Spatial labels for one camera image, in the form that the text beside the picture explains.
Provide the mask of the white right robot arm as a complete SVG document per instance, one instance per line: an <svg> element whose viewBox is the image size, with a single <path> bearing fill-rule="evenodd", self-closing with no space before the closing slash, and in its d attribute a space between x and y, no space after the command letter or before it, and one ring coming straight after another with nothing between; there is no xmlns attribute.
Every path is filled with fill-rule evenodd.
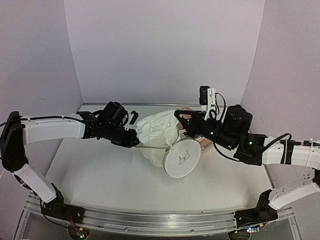
<svg viewBox="0 0 320 240"><path fill-rule="evenodd" d="M220 119L210 112L176 110L174 116L189 137L204 137L224 158L248 166L269 168L277 182L252 209L252 218L262 222L272 209L320 193L320 142L294 140L290 133L278 137L251 133L253 116L240 105L227 108Z"/></svg>

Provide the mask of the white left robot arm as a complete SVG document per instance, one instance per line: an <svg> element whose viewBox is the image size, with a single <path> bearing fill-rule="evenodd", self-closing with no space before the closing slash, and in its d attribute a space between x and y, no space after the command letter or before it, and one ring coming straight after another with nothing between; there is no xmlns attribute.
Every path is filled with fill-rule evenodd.
<svg viewBox="0 0 320 240"><path fill-rule="evenodd" d="M131 127L139 117L135 110L127 110L116 101L103 109L79 110L69 114L38 116L23 115L12 111L0 124L0 161L3 168L13 174L21 185L34 192L48 211L57 219L67 214L63 194L38 167L40 158L32 158L35 151L45 155L50 142L65 139L107 140L112 145L132 148L139 144L136 131Z"/></svg>

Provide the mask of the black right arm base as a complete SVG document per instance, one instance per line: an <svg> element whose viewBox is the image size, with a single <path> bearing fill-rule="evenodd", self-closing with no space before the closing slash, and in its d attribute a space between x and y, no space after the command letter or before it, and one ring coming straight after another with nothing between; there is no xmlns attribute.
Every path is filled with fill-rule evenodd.
<svg viewBox="0 0 320 240"><path fill-rule="evenodd" d="M256 207L243 210L237 210L234 213L236 228L244 229L256 227L260 224L266 224L278 219L277 210L273 209L269 203L271 189L260 194Z"/></svg>

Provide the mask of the white bra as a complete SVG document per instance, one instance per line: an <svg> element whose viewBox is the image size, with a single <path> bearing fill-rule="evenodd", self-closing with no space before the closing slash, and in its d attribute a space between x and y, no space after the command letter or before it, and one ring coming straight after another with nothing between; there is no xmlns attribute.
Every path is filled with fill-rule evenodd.
<svg viewBox="0 0 320 240"><path fill-rule="evenodd" d="M171 146L179 138L175 110L166 110L147 116L136 123L137 137L142 146Z"/></svg>

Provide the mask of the pink plastic basket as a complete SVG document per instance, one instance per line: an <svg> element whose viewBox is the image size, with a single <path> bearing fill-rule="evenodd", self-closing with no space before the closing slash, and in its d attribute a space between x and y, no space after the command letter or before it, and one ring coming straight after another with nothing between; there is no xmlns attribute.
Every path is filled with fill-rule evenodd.
<svg viewBox="0 0 320 240"><path fill-rule="evenodd" d="M188 107L188 106L183 106L183 107L180 107L178 108L177 110L180 110L180 111L192 111L193 109ZM190 119L192 118L192 116L190 114L182 114L180 116L181 118L184 118L187 122L190 121ZM179 122L177 124L177 129L179 131L181 131L185 137L188 137L187 134L186 134L186 131L183 129L183 125L181 122ZM198 136L195 138L199 143L200 143L200 146L201 146L201 154L205 154L207 152L209 152L210 150L212 150L214 148L214 145L213 145L213 142L202 137L202 136Z"/></svg>

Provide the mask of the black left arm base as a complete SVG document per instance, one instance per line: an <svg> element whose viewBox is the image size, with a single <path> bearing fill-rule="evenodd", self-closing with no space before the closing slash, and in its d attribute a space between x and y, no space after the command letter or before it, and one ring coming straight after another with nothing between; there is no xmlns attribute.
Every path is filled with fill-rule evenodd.
<svg viewBox="0 0 320 240"><path fill-rule="evenodd" d="M55 219L81 224L84 219L85 209L65 203L62 193L53 183L51 185L55 190L55 198L48 203L43 202L41 204L41 213Z"/></svg>

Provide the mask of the white mesh laundry bag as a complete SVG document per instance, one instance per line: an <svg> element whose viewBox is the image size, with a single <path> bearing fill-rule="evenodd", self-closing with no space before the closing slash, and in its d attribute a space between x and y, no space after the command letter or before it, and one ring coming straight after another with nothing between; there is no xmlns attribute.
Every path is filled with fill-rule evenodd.
<svg viewBox="0 0 320 240"><path fill-rule="evenodd" d="M181 131L178 140L172 145L155 147L140 143L137 147L152 165L163 168L173 179L180 179L190 174L197 166L202 153L200 143L186 137Z"/></svg>

